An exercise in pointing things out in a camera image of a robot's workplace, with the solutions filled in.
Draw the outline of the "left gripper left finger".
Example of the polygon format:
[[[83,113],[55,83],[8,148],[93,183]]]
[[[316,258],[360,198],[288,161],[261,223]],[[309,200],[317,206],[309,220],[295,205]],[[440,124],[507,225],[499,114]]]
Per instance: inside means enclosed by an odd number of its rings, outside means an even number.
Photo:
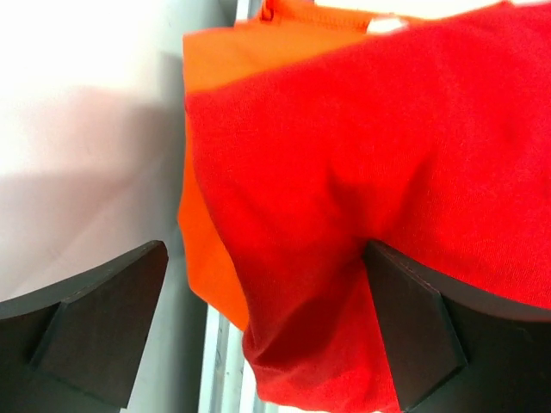
[[[128,406],[168,266],[161,241],[1,304],[3,412]]]

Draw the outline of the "red t shirt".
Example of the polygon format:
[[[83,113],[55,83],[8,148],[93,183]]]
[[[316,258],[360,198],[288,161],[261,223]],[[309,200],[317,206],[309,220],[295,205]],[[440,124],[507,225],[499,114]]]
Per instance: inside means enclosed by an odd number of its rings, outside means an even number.
[[[375,239],[550,306],[550,6],[384,34],[197,96],[231,173],[211,214],[261,399],[397,407],[362,253]]]

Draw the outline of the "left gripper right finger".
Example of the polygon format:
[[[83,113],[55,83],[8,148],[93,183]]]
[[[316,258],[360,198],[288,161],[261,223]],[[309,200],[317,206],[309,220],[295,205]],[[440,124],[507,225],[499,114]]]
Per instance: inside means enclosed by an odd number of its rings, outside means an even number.
[[[363,260],[403,412],[548,412],[550,312],[372,241]]]

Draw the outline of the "orange t shirt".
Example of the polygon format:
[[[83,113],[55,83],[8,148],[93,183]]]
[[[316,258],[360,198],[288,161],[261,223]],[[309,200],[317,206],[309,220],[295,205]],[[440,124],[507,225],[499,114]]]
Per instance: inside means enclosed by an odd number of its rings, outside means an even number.
[[[212,28],[183,38],[186,146],[183,196],[178,223],[183,233],[189,285],[194,293],[238,329],[249,323],[246,297],[232,258],[211,214],[219,210],[215,192],[231,173],[222,138],[204,136],[206,117],[197,96],[211,97],[227,85],[357,43],[366,35],[387,34],[421,23],[393,12],[324,7],[312,1],[264,1],[250,17],[229,28]]]

